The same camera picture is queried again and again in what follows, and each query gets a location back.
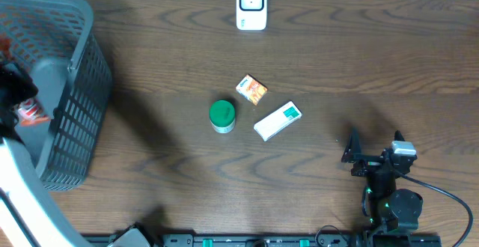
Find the small orange box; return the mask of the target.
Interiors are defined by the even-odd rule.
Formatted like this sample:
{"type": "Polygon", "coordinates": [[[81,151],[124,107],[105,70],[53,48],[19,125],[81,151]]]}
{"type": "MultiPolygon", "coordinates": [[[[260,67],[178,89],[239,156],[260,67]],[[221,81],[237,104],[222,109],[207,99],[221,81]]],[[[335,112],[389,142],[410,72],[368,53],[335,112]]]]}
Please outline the small orange box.
{"type": "Polygon", "coordinates": [[[236,86],[236,91],[256,106],[267,93],[268,88],[247,74],[236,86]]]}

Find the white green box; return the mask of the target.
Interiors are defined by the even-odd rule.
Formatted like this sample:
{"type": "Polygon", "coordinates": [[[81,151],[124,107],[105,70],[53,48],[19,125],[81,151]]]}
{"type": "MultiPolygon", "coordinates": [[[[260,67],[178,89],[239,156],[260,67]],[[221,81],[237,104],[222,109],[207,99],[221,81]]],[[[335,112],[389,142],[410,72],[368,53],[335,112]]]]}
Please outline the white green box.
{"type": "Polygon", "coordinates": [[[254,131],[256,131],[264,141],[268,141],[271,137],[301,117],[301,111],[292,101],[289,101],[257,122],[254,125],[254,131]]]}

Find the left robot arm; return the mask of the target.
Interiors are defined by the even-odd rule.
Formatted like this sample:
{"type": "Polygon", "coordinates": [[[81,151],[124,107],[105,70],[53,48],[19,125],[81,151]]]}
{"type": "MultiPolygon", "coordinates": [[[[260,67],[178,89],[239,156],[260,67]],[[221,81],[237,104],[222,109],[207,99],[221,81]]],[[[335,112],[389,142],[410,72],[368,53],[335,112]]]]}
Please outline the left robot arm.
{"type": "Polygon", "coordinates": [[[16,134],[13,109],[36,94],[28,74],[1,64],[1,228],[14,246],[89,246],[43,187],[16,134]]]}

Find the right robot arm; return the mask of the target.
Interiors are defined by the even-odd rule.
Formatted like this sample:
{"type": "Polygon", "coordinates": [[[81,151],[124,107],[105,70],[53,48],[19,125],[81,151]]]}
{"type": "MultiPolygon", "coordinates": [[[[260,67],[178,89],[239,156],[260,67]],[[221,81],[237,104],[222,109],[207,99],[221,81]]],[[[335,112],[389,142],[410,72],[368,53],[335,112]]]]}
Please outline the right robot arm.
{"type": "Polygon", "coordinates": [[[352,176],[366,179],[361,210],[370,219],[373,232],[408,233],[418,229],[423,198],[409,189],[398,189],[396,184],[397,178],[410,172],[416,159],[415,147],[400,131],[378,156],[363,153],[359,134],[351,132],[341,161],[353,165],[352,176]]]}

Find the orange snack bar wrapper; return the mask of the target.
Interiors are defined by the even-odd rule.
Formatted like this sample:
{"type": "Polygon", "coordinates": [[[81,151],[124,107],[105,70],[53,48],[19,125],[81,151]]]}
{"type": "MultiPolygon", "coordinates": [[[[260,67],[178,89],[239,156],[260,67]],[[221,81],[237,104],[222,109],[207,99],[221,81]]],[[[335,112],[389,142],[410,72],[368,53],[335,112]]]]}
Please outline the orange snack bar wrapper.
{"type": "Polygon", "coordinates": [[[16,110],[21,126],[33,126],[51,120],[51,117],[45,113],[40,102],[35,97],[21,102],[16,110]]]}

